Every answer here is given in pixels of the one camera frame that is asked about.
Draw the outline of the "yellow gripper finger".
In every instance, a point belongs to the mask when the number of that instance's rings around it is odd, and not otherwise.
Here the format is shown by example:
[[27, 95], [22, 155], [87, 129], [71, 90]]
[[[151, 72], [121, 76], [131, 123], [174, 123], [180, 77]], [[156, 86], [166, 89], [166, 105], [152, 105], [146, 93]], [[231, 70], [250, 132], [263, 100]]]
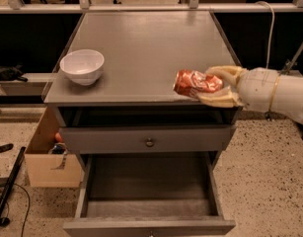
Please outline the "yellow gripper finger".
[[227, 86], [214, 93], [197, 93], [198, 99], [205, 105], [216, 108], [234, 108], [244, 105], [239, 94]]
[[209, 67], [206, 73], [209, 75], [214, 75], [224, 81], [229, 85], [236, 87], [243, 76], [247, 72], [246, 68], [234, 65], [222, 65]]

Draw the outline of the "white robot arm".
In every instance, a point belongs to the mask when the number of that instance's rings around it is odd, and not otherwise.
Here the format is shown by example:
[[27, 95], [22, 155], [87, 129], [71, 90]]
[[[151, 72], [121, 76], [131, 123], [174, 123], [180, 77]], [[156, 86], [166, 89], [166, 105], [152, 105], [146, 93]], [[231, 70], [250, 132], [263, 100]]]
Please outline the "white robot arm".
[[244, 107], [247, 111], [278, 113], [303, 124], [303, 77], [276, 70], [215, 66], [206, 71], [226, 83], [214, 93], [198, 93], [199, 100], [218, 108]]

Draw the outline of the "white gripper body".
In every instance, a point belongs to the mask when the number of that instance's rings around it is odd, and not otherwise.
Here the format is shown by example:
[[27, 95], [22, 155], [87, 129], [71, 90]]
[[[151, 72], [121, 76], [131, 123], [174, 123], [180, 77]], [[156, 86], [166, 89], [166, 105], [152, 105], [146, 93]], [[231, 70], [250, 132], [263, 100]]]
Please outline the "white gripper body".
[[248, 111], [261, 113], [269, 111], [277, 78], [276, 70], [265, 68], [255, 68], [241, 76], [237, 91]]

